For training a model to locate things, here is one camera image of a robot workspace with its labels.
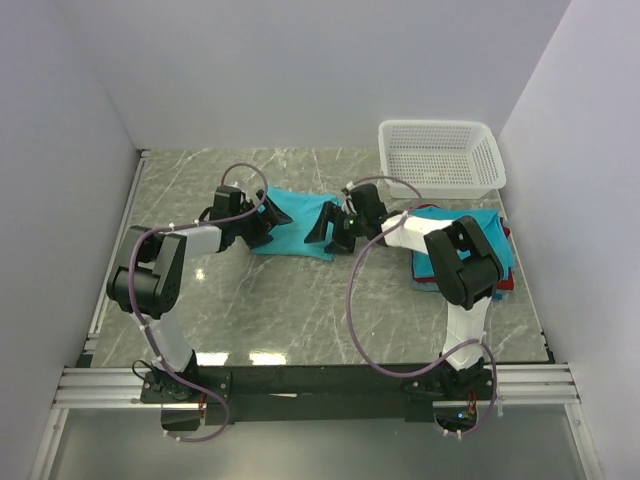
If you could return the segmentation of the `light blue cotton t-shirt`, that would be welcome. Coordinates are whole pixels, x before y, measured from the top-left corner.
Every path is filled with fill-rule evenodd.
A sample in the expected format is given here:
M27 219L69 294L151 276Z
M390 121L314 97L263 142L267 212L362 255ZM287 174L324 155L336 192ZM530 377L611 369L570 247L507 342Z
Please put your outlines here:
M330 241L332 224L328 226L325 240L318 243L305 243L304 240L316 224L325 202L342 206L338 197L331 194L292 192L272 185L268 187L267 194L292 222L276 226L270 232L272 241L253 248L252 252L256 255L301 256L332 261L334 255L324 251Z

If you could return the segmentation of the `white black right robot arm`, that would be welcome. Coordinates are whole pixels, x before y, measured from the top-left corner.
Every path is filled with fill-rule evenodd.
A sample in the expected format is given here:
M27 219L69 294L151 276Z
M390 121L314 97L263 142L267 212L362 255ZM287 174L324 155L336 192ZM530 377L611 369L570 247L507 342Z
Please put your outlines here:
M427 255L447 302L444 352L434 364L446 363L449 368L439 374L439 387L449 398L464 397L474 386L472 372L481 368L485 318L504 275L478 222L471 216L431 220L408 211L389 212L380 201L347 208L327 201L304 241L325 240L329 228L333 229L326 246L330 253L350 254L355 240L365 237L371 245Z

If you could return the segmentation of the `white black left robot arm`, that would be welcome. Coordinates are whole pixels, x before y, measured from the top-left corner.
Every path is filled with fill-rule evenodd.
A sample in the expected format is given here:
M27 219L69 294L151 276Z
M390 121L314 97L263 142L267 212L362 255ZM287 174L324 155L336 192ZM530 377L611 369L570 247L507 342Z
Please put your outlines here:
M153 351L156 369L169 372L164 389L176 401L193 399L200 378L191 371L196 355L171 313L182 283L184 263L228 249L237 238L253 249L273 240L271 231L293 222L264 190L257 202L237 187L216 189L213 203L183 226L130 227L117 251L106 293L137 320Z

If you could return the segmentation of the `white plastic perforated basket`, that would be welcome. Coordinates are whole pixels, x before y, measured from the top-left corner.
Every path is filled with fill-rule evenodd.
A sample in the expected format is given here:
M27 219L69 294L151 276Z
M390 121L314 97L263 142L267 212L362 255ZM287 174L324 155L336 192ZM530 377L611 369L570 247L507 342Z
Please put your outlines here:
M480 199L506 185L491 129L475 121L386 120L378 129L382 173L394 198Z

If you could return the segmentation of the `folded teal mesh t-shirt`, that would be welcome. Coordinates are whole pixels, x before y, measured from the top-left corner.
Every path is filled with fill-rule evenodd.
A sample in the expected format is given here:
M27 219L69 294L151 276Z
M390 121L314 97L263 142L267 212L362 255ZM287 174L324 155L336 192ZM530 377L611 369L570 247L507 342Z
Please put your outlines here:
M497 209L447 210L433 204L421 205L413 212L415 216L432 220L457 220L464 216L473 217L492 246L503 270L503 282L510 278L510 271L515 266L515 258L508 240L508 228L503 225ZM413 278L421 283L434 281L434 271L426 254L414 252L412 257Z

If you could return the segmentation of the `folded red t-shirt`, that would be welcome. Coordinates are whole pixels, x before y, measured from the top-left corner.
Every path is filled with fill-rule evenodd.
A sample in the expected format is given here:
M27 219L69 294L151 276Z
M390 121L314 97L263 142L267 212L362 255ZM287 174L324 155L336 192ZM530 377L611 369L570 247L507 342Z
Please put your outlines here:
M414 212L415 216L431 220L456 220L463 216L473 217L500 260L504 276L498 283L496 294L514 289L513 269L516 265L513 249L509 242L510 229L505 225L503 217L497 209L447 210L434 204L422 204ZM431 261L426 254L414 252L411 260L411 287L423 292L438 292L436 279L433 276Z

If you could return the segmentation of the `black base beam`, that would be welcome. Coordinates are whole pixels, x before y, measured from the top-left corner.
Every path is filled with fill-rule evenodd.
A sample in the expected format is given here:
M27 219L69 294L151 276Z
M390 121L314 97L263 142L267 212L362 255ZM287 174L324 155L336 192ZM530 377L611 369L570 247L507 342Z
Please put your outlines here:
M162 424L174 432L200 423L361 419L443 421L467 431L477 421L478 402L491 400L494 387L483 364L467 373L442 364L416 378L366 365L191 365L176 378L152 368L140 400L165 407Z

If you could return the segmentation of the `aluminium frame rail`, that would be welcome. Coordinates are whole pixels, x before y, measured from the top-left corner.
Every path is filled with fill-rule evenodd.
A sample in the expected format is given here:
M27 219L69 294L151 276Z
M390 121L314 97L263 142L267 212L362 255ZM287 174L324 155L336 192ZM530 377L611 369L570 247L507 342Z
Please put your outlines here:
M142 380L125 368L66 368L54 409L154 409L140 401ZM500 365L498 403L503 406L579 404L566 364Z

